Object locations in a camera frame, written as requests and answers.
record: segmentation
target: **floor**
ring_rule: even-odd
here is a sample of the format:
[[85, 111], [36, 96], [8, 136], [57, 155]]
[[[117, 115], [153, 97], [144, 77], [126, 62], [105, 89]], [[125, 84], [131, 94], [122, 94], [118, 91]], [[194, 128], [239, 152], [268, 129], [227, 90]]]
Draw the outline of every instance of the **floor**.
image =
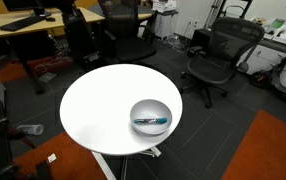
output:
[[[144, 60], [168, 76], [178, 87], [190, 83], [180, 74], [189, 58], [176, 52], [168, 44], [155, 40], [158, 52]], [[57, 73], [55, 78], [43, 83], [46, 92], [36, 95], [28, 79], [5, 83], [7, 108], [11, 123], [43, 124], [44, 132], [29, 137], [40, 145], [63, 132], [60, 122], [60, 101], [67, 88], [84, 72], [77, 65]], [[253, 87], [248, 77], [237, 76], [224, 85], [230, 90], [226, 98], [213, 92], [214, 105], [206, 109], [202, 92], [189, 91], [182, 94], [183, 115], [174, 133], [157, 146], [162, 152], [158, 158], [137, 154], [129, 157], [127, 179], [192, 180], [220, 179], [239, 143], [259, 109], [286, 122], [286, 102], [268, 90]], [[14, 157], [29, 148], [20, 141], [11, 142]], [[122, 157], [104, 156], [115, 177], [120, 176]]]

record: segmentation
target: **chair backrest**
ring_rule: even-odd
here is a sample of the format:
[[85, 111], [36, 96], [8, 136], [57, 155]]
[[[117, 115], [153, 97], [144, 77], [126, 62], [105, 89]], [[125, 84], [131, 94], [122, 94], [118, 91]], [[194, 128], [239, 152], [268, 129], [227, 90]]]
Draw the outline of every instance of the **chair backrest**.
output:
[[108, 30], [116, 38], [136, 37], [138, 33], [137, 0], [98, 0]]
[[232, 69], [240, 57], [257, 45], [264, 36], [264, 29], [247, 20], [224, 17], [217, 19], [211, 30], [207, 54], [230, 63]]

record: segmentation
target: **white desk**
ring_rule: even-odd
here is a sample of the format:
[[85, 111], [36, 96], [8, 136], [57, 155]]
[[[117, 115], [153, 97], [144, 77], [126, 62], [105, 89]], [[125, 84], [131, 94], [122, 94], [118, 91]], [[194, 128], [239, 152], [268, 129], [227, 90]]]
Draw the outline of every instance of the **white desk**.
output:
[[[168, 106], [172, 124], [160, 135], [136, 132], [130, 111], [144, 99]], [[164, 141], [182, 115], [182, 99], [176, 86], [163, 74], [138, 65], [111, 65], [91, 71], [66, 91], [60, 107], [64, 129], [81, 146], [107, 155], [129, 155]]]

